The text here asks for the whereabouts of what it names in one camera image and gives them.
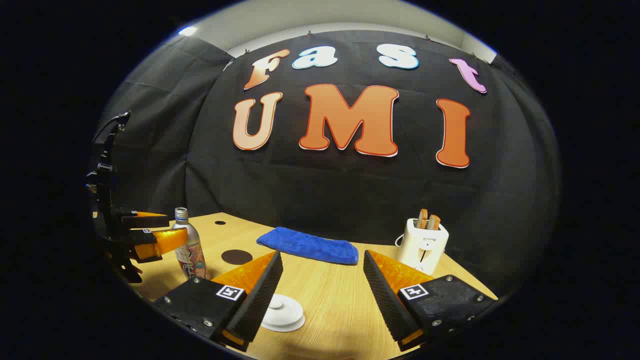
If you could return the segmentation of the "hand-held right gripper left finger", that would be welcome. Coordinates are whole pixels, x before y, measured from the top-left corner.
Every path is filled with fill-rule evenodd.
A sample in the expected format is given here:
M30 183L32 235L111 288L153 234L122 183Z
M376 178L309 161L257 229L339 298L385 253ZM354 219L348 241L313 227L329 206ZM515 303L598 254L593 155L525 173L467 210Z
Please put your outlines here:
M195 276L158 297L162 313L211 342L246 351L254 341L283 272L278 250L211 280Z

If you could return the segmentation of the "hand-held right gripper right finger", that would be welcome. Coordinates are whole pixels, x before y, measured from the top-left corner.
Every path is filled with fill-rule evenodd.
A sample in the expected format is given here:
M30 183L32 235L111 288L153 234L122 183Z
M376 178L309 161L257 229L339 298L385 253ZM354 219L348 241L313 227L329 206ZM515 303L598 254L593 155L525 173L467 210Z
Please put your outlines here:
M364 252L363 272L401 351L439 346L482 319L496 303L459 276L430 276L373 250Z

